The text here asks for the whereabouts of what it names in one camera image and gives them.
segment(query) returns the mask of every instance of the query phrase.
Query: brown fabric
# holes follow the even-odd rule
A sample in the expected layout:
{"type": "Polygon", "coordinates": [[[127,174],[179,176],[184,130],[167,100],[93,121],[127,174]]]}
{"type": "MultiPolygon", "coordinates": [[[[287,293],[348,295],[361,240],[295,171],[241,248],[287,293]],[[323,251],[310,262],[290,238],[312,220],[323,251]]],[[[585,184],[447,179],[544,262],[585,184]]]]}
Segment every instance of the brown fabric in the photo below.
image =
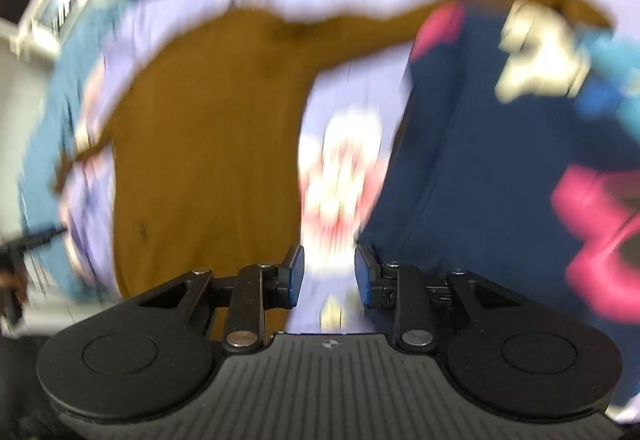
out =
{"type": "MultiPolygon", "coordinates": [[[[393,19],[308,24],[230,10],[170,42],[122,97],[100,142],[78,157],[113,145],[122,295],[193,268],[233,276],[247,264],[280,261],[299,240],[298,136],[316,75],[411,41],[445,1],[453,0],[393,19]]],[[[514,0],[473,1],[506,10],[514,0]]],[[[571,22],[609,25],[583,0],[531,1],[571,22]]],[[[284,314],[275,315],[270,329],[284,325],[284,314]]]]}

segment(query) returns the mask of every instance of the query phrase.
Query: pink pattern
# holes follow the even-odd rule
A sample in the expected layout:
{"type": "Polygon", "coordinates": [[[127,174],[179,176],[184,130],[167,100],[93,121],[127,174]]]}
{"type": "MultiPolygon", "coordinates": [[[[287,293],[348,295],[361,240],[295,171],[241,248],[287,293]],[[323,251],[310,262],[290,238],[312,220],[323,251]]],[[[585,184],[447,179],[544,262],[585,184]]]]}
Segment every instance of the pink pattern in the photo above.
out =
{"type": "Polygon", "coordinates": [[[600,174],[571,166],[551,203],[569,231],[586,243],[566,270],[566,280],[598,315],[640,324],[640,270],[620,246],[640,234],[640,214],[620,198],[640,195],[640,172],[600,174]]]}
{"type": "Polygon", "coordinates": [[[367,163],[362,150],[353,144],[344,142],[330,156],[320,156],[300,177],[303,232],[315,236],[325,257],[340,254],[345,249],[351,251],[354,236],[368,220],[385,179],[387,160],[367,163]],[[324,214],[319,206],[310,207],[306,203],[309,186],[314,181],[322,181],[327,160],[342,169],[348,168],[353,177],[364,177],[362,190],[356,194],[357,202],[353,213],[346,209],[343,199],[340,200],[340,208],[331,215],[324,214]]]}
{"type": "Polygon", "coordinates": [[[461,3],[447,3],[434,10],[418,31],[411,61],[419,59],[439,43],[455,43],[464,19],[465,8],[461,3]]]}

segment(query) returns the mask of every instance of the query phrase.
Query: round pad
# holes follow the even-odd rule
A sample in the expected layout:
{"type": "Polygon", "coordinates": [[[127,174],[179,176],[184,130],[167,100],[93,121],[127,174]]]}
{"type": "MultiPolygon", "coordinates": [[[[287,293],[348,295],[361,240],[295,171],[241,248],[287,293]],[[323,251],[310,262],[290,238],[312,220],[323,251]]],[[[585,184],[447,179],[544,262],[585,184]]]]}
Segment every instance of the round pad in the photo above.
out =
{"type": "Polygon", "coordinates": [[[577,352],[563,337],[543,332],[527,332],[504,341],[502,356],[521,372],[550,375],[571,366],[577,359],[577,352]]]}
{"type": "Polygon", "coordinates": [[[151,339],[134,334],[109,334],[84,350],[84,363],[102,375],[130,375],[149,367],[158,356],[151,339]]]}
{"type": "Polygon", "coordinates": [[[523,306],[488,311],[454,338],[447,367],[468,396],[494,412],[558,420],[602,404],[620,380],[622,359],[596,329],[523,306]]]}
{"type": "Polygon", "coordinates": [[[38,377],[60,411],[124,422],[180,406],[212,367],[210,344],[183,315],[123,305],[47,341],[38,377]]]}

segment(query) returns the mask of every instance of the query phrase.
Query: navy blue fabric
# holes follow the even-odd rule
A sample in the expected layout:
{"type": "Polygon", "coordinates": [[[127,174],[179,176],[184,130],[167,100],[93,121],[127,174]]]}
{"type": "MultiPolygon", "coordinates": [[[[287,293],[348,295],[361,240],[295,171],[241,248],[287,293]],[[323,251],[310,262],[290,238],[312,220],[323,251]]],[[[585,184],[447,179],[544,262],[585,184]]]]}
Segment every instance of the navy blue fabric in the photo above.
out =
{"type": "Polygon", "coordinates": [[[404,135],[360,242],[430,274],[466,268],[600,328],[625,360],[622,405],[640,381],[640,327],[596,319],[568,287],[564,271],[582,243],[550,196],[569,164],[638,169],[640,147],[613,118],[578,116],[571,99],[498,102],[505,19],[468,11],[456,43],[410,64],[404,135]]]}

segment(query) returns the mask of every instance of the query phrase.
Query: logo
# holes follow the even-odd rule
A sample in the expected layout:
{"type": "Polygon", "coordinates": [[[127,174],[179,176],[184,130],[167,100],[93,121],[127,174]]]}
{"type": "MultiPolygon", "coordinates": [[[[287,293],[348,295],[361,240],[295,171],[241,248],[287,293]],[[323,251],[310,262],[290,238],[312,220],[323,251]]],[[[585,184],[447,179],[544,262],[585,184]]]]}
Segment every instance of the logo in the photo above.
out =
{"type": "Polygon", "coordinates": [[[321,343],[321,346],[323,348],[326,348],[327,350],[335,350],[338,346],[340,346],[340,343],[338,341],[336,341],[335,339],[329,339],[329,340],[321,343]]]}

